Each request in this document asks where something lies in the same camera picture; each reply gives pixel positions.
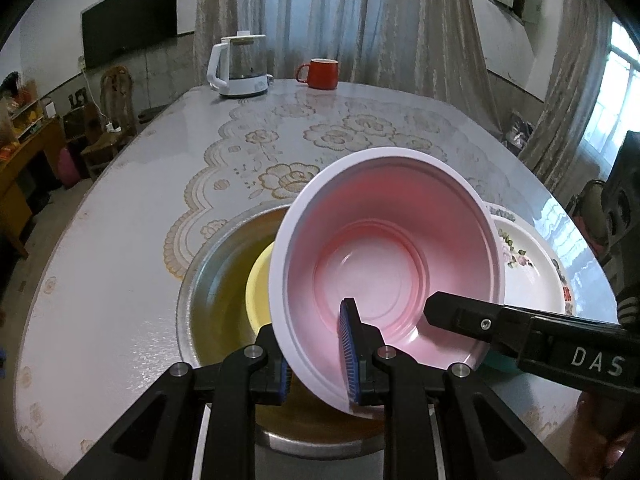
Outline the person's right hand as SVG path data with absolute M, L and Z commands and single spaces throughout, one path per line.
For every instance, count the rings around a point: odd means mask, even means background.
M 636 433 L 631 430 L 608 440 L 592 424 L 595 412 L 596 400 L 589 393 L 583 392 L 576 405 L 565 465 L 574 479 L 602 479 L 623 456 Z

